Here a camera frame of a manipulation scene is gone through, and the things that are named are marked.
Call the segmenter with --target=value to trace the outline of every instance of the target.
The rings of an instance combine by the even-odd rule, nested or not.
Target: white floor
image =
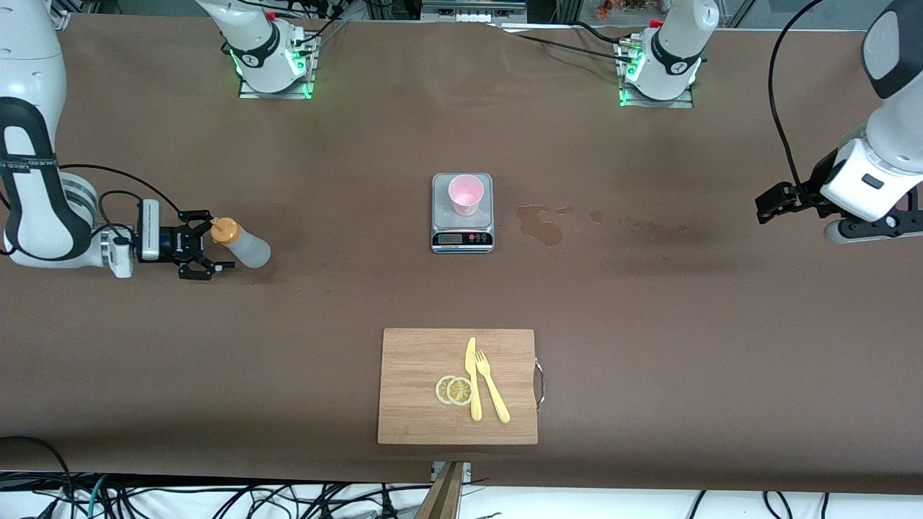
[[[267,492],[275,487],[266,487]],[[378,485],[353,485],[338,497],[350,498],[380,489]],[[299,498],[318,495],[318,486],[296,487]],[[425,490],[391,492],[397,509],[419,504]],[[623,489],[539,489],[515,487],[469,487],[461,500],[460,519],[479,519],[494,513],[497,519],[536,518],[611,518],[611,519],[686,519],[695,499],[695,490]],[[132,500],[151,519],[208,519],[233,495],[229,493],[171,494],[152,491]],[[787,492],[793,519],[817,519],[821,494]],[[35,517],[52,498],[30,492],[0,492],[0,519]],[[295,515],[294,504],[277,499]],[[225,516],[244,519],[251,500],[241,499]],[[772,503],[785,517],[781,503]],[[379,510],[373,503],[358,503],[337,513],[337,518],[356,517],[363,511]],[[54,519],[69,517],[69,508],[59,506]],[[254,519],[288,519],[286,511],[263,506]],[[923,496],[885,496],[833,494],[827,510],[829,519],[918,519],[923,517]],[[760,492],[711,490],[701,502],[696,519],[741,518],[772,519],[762,503]]]

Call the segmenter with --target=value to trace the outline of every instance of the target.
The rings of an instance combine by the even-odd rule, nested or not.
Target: lemon slice
[[[471,381],[462,377],[449,382],[449,400],[455,405],[467,405],[471,402]]]
[[[449,400],[449,382],[452,382],[454,379],[455,375],[446,375],[439,379],[439,382],[436,382],[436,398],[443,404],[452,403],[452,401]]]

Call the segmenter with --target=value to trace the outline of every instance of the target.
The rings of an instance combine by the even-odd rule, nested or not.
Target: knife handle
[[[475,374],[472,377],[471,381],[471,419],[475,422],[481,421],[482,411],[481,411],[481,395],[477,392],[477,375]]]
[[[509,423],[507,405],[504,404],[503,399],[500,398],[500,392],[497,391],[494,380],[490,377],[485,377],[485,380],[487,380],[487,389],[490,390],[490,399],[494,401],[494,409],[497,409],[497,416],[500,418],[500,423]]]

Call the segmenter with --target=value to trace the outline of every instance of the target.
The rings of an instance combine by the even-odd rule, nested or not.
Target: yellow knife
[[[481,395],[477,393],[477,366],[474,361],[474,338],[468,340],[468,351],[464,354],[464,370],[471,377],[471,419],[481,421]]]

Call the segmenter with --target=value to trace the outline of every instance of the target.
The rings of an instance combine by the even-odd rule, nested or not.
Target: orange bottle cap
[[[215,243],[231,245],[241,235],[240,224],[233,218],[219,218],[211,221],[211,239]]]

